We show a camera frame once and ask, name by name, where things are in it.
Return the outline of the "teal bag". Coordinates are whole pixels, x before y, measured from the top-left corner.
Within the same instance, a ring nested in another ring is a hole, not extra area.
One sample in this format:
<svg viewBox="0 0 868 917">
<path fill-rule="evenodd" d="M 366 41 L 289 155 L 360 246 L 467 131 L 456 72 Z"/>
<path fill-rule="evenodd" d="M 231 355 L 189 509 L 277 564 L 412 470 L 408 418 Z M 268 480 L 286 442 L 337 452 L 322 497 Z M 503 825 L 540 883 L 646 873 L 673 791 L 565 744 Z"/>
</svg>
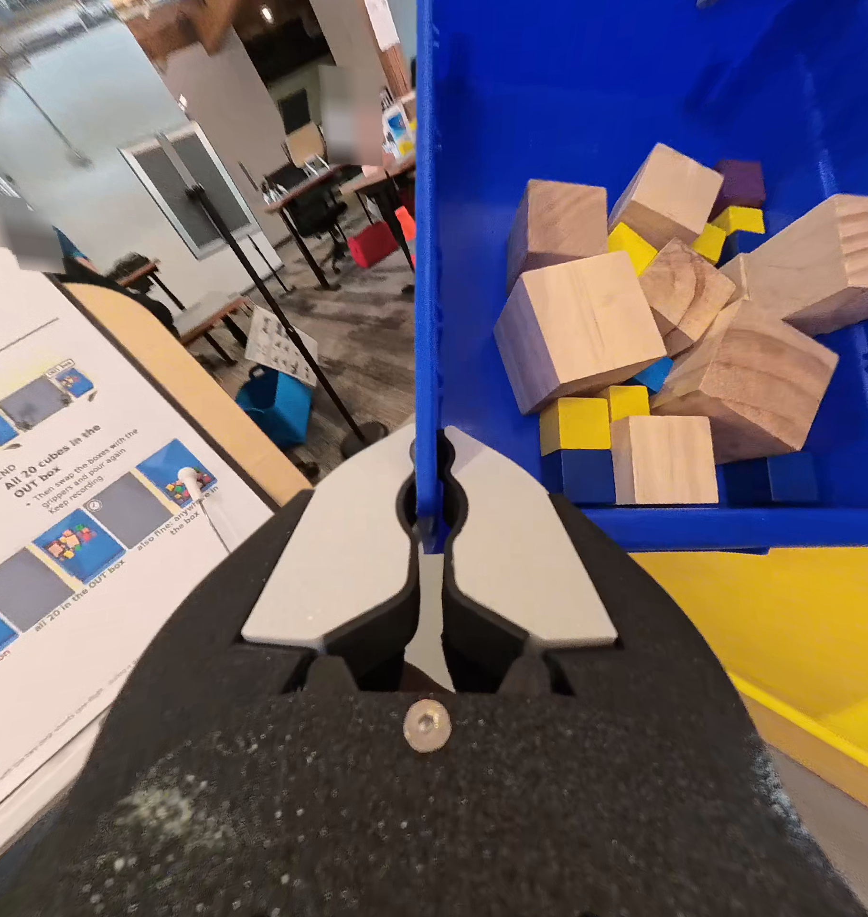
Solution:
<svg viewBox="0 0 868 917">
<path fill-rule="evenodd" d="M 235 402 L 278 448 L 306 442 L 313 389 L 297 378 L 256 365 Z"/>
</svg>

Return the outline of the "small wooden table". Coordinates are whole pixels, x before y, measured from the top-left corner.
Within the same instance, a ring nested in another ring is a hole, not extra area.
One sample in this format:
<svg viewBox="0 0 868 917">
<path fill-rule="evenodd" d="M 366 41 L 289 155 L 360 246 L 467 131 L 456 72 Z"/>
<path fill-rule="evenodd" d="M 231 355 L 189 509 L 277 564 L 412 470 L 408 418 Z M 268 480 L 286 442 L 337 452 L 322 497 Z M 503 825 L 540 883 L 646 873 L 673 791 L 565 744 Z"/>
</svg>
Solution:
<svg viewBox="0 0 868 917">
<path fill-rule="evenodd" d="M 237 360 L 230 357 L 223 347 L 216 342 L 212 332 L 216 327 L 223 325 L 244 350 L 246 348 L 247 335 L 235 322 L 232 315 L 239 311 L 244 311 L 251 315 L 252 307 L 253 303 L 246 296 L 238 295 L 227 298 L 219 294 L 212 294 L 209 298 L 197 304 L 184 307 L 174 317 L 179 340 L 185 348 L 188 348 L 195 341 L 204 338 L 217 356 L 227 366 L 233 367 L 237 364 Z"/>
</svg>

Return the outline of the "white desk stand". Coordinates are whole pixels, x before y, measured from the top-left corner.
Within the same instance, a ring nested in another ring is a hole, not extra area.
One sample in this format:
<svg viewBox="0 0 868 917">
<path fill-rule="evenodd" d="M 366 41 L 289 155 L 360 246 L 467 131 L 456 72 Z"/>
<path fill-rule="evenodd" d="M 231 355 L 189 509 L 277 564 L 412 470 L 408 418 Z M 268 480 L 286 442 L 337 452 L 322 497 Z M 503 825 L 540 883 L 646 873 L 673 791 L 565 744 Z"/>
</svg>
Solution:
<svg viewBox="0 0 868 917">
<path fill-rule="evenodd" d="M 221 547 L 223 548 L 225 554 L 229 556 L 230 549 L 227 546 L 225 540 L 223 539 L 223 536 L 221 535 L 214 521 L 211 519 L 209 515 L 209 511 L 204 503 L 204 492 L 203 492 L 202 487 L 199 485 L 197 470 L 193 467 L 186 466 L 186 467 L 179 469 L 177 472 L 177 475 L 178 475 L 179 482 L 185 488 L 187 494 L 192 499 L 193 504 L 200 508 L 201 515 L 203 516 L 205 521 L 207 521 L 211 531 L 217 538 L 218 543 L 221 544 Z"/>
</svg>

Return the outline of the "black tripod pole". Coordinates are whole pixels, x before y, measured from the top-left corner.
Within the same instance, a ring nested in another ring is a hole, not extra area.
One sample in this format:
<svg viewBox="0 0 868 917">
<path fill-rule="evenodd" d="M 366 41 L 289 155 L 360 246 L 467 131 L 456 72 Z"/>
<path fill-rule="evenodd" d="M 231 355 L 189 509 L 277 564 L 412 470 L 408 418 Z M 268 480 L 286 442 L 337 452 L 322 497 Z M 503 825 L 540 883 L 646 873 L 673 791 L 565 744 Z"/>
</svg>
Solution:
<svg viewBox="0 0 868 917">
<path fill-rule="evenodd" d="M 370 446 L 379 443 L 385 437 L 387 437 L 390 434 L 390 431 L 381 422 L 371 420 L 369 422 L 359 424 L 349 412 L 348 407 L 338 395 L 332 383 L 326 377 L 317 360 L 313 358 L 312 354 L 306 348 L 299 332 L 284 315 L 279 307 L 279 303 L 275 300 L 274 296 L 267 288 L 265 282 L 262 281 L 256 269 L 254 269 L 251 263 L 246 259 L 246 256 L 243 254 L 241 247 L 234 238 L 228 225 L 225 223 L 220 212 L 218 212 L 213 202 L 208 197 L 206 190 L 202 186 L 193 183 L 186 188 L 186 194 L 187 197 L 194 201 L 198 208 L 206 214 L 210 222 L 214 225 L 215 229 L 219 232 L 222 239 L 225 241 L 226 245 L 230 247 L 237 260 L 239 260 L 239 262 L 243 265 L 246 272 L 253 281 L 256 289 L 265 299 L 273 314 L 278 318 L 279 324 L 287 333 L 291 343 L 299 351 L 308 367 L 313 371 L 317 381 L 321 384 L 322 388 L 331 399 L 337 411 L 346 421 L 350 432 L 344 436 L 340 444 L 342 457 L 344 459 L 350 459 L 363 449 L 369 448 Z"/>
</svg>

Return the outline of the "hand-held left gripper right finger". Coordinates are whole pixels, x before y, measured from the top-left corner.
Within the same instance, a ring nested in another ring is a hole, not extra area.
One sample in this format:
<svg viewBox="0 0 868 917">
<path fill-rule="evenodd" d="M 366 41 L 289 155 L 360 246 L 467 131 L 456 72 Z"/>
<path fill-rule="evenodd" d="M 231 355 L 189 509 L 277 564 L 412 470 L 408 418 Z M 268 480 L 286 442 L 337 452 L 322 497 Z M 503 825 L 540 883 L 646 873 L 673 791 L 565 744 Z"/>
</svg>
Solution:
<svg viewBox="0 0 868 917">
<path fill-rule="evenodd" d="M 618 633 L 547 489 L 457 427 L 442 450 L 441 642 L 457 692 L 496 692 L 517 659 L 612 648 Z"/>
</svg>

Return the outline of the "white printed sheet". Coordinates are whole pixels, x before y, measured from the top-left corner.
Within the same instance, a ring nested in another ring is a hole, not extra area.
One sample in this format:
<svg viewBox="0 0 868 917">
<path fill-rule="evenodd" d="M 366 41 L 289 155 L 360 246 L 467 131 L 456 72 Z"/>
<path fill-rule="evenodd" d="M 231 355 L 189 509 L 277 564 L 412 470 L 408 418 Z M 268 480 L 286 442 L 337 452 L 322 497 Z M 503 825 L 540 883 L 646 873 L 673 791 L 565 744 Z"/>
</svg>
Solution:
<svg viewBox="0 0 868 917">
<path fill-rule="evenodd" d="M 316 374 L 290 339 L 278 316 L 256 304 L 252 307 L 245 358 L 294 378 L 311 389 L 317 387 Z"/>
</svg>

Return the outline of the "small purple cube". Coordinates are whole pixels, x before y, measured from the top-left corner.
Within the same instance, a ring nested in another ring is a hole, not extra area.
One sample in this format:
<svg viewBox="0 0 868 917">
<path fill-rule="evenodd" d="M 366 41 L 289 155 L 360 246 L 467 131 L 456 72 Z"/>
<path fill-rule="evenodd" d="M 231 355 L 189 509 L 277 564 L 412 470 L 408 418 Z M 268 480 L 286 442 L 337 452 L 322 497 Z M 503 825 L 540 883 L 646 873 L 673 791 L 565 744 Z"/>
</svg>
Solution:
<svg viewBox="0 0 868 917">
<path fill-rule="evenodd" d="M 710 223 L 730 206 L 762 209 L 767 195 L 759 161 L 724 159 L 715 164 L 714 171 L 723 183 L 708 217 Z"/>
</svg>

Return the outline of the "pile of plain wooden cubes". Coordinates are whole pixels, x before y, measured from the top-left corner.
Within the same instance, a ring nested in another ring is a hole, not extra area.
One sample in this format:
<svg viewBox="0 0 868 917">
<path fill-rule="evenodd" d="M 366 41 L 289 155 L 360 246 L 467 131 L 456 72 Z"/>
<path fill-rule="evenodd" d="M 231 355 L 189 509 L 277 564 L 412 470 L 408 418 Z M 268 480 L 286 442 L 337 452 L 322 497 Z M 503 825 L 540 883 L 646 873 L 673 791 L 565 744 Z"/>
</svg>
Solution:
<svg viewBox="0 0 868 917">
<path fill-rule="evenodd" d="M 720 466 L 801 451 L 828 500 L 806 447 L 841 359 L 820 338 L 868 320 L 868 195 L 728 235 L 715 267 L 691 246 L 722 183 L 658 143 L 612 208 L 602 187 L 532 179 L 514 214 L 493 337 L 522 415 L 674 361 L 649 416 L 610 424 L 608 506 L 726 504 Z M 639 277 L 608 250 L 620 222 L 658 249 Z"/>
</svg>

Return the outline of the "small light blue cube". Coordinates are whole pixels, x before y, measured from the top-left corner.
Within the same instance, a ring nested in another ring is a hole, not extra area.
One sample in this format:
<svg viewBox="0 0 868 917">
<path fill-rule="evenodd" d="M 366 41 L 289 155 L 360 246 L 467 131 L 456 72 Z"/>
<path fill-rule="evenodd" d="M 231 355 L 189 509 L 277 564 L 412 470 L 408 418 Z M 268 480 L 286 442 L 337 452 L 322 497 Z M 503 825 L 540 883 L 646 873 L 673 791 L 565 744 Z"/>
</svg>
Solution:
<svg viewBox="0 0 868 917">
<path fill-rule="evenodd" d="M 650 364 L 627 381 L 628 385 L 642 386 L 647 389 L 649 396 L 656 395 L 666 383 L 669 373 L 673 368 L 673 360 L 664 357 Z"/>
</svg>

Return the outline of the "blue plastic bin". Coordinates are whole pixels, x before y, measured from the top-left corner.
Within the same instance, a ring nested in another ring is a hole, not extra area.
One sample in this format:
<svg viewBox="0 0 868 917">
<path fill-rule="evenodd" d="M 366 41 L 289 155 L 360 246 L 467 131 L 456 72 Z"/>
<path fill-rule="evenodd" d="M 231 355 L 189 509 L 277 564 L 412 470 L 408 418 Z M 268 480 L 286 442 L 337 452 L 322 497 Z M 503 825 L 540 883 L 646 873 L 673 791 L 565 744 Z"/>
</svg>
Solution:
<svg viewBox="0 0 868 917">
<path fill-rule="evenodd" d="M 662 143 L 759 161 L 769 235 L 868 195 L 868 2 L 417 6 L 417 510 L 449 531 L 446 427 L 543 484 L 493 337 L 527 183 L 602 187 L 612 208 Z M 806 447 L 828 500 L 577 509 L 632 552 L 868 546 L 868 320 L 820 342 L 841 359 Z"/>
</svg>

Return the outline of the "red bag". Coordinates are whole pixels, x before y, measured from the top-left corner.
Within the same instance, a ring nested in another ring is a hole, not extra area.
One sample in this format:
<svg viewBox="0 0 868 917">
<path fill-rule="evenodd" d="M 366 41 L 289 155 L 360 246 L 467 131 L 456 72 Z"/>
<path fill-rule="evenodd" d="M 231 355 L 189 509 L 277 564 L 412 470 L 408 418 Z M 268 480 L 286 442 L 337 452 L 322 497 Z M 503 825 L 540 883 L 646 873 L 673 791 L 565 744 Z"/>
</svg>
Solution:
<svg viewBox="0 0 868 917">
<path fill-rule="evenodd" d="M 399 243 L 392 229 L 382 221 L 363 227 L 347 237 L 351 258 L 360 269 L 371 269 L 397 249 Z"/>
</svg>

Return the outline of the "beige wooden board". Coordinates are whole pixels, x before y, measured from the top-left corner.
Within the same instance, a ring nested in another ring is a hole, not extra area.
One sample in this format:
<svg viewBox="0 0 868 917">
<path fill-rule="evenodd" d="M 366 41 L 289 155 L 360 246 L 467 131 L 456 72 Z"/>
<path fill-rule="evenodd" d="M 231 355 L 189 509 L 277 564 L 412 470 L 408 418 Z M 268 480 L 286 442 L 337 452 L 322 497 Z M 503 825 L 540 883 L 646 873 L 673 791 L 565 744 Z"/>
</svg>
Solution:
<svg viewBox="0 0 868 917">
<path fill-rule="evenodd" d="M 142 305 L 91 284 L 66 282 L 63 289 L 227 462 L 267 497 L 283 506 L 299 492 L 312 490 L 307 477 Z"/>
</svg>

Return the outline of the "white paper sheet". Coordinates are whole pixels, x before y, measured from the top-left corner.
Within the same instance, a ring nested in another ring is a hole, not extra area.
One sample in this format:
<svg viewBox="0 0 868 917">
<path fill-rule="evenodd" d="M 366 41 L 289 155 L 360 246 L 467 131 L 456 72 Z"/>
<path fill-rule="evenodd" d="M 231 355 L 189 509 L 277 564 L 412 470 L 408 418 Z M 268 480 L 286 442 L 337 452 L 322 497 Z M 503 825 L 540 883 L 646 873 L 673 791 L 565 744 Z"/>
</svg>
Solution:
<svg viewBox="0 0 868 917">
<path fill-rule="evenodd" d="M 114 700 L 268 521 L 248 479 L 81 310 L 0 248 L 0 806 Z"/>
</svg>

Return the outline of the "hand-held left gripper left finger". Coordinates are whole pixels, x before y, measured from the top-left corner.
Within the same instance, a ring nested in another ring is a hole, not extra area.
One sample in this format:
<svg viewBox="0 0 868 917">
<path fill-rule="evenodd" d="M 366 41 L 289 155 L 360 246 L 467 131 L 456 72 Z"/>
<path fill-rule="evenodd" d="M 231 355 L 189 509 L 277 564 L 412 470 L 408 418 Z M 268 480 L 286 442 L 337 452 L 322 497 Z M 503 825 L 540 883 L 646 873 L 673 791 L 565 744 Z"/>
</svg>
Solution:
<svg viewBox="0 0 868 917">
<path fill-rule="evenodd" d="M 404 663 L 420 613 L 415 441 L 403 425 L 313 489 L 245 641 L 344 659 L 359 683 Z"/>
</svg>

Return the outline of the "yellow plastic bin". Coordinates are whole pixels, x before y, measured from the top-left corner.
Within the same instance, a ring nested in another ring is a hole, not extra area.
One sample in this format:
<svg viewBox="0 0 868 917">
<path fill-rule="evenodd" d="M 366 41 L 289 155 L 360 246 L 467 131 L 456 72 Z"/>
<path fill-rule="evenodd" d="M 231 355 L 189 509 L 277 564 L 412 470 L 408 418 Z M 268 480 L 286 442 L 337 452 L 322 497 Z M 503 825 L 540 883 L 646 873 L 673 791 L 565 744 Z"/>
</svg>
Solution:
<svg viewBox="0 0 868 917">
<path fill-rule="evenodd" d="M 868 808 L 868 547 L 634 553 L 763 739 Z"/>
</svg>

